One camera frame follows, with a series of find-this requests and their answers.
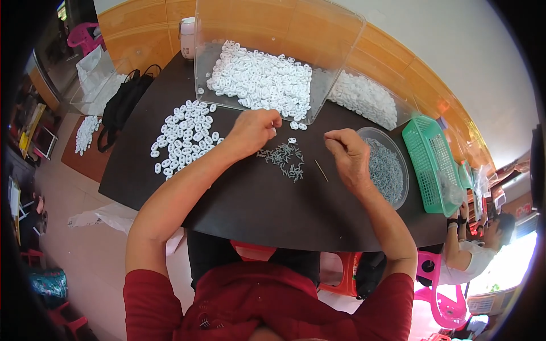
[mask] white wall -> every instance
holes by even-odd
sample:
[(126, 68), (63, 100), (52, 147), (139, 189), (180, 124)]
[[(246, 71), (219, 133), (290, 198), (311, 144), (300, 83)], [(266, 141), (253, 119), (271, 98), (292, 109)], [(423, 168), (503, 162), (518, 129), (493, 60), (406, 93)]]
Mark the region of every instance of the white wall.
[(538, 123), (523, 60), (485, 0), (334, 0), (421, 58), (451, 89), (501, 168), (531, 147)]
[(95, 4), (95, 11), (97, 14), (100, 14), (125, 1), (126, 0), (93, 0), (93, 3)]

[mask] tiled floor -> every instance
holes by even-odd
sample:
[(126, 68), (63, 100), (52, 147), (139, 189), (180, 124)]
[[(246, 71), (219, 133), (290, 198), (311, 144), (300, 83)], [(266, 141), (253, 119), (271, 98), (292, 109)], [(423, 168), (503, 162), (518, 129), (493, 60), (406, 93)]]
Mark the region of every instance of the tiled floor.
[[(69, 229), (70, 217), (112, 203), (98, 193), (99, 183), (61, 163), (64, 147), (79, 115), (68, 113), (59, 129), (59, 141), (51, 161), (42, 162), (36, 171), (37, 188), (45, 197), (49, 214), (47, 233), (40, 246), (48, 265), (63, 268), (68, 281), (70, 305), (89, 320), (89, 326), (101, 341), (125, 340), (123, 304), (124, 256), (127, 236), (106, 224)], [(324, 260), (336, 266), (335, 260)], [(174, 293), (184, 311), (192, 304), (188, 250), (185, 239), (174, 255), (167, 257), (169, 277)], [(321, 301), (332, 307), (354, 312), (361, 301), (355, 298), (319, 292)], [(428, 303), (414, 304), (411, 340), (428, 336), (437, 325), (431, 325)]]

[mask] green plastic basket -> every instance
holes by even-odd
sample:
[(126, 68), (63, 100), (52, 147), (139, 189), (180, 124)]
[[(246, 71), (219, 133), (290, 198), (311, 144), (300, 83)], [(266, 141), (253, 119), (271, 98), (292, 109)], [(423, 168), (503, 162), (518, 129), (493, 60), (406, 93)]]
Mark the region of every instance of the green plastic basket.
[(459, 206), (443, 201), (437, 171), (445, 174), (452, 184), (461, 189), (462, 186), (457, 165), (440, 125), (428, 116), (417, 116), (409, 121), (402, 131), (402, 137), (415, 169), (425, 212), (451, 216)]

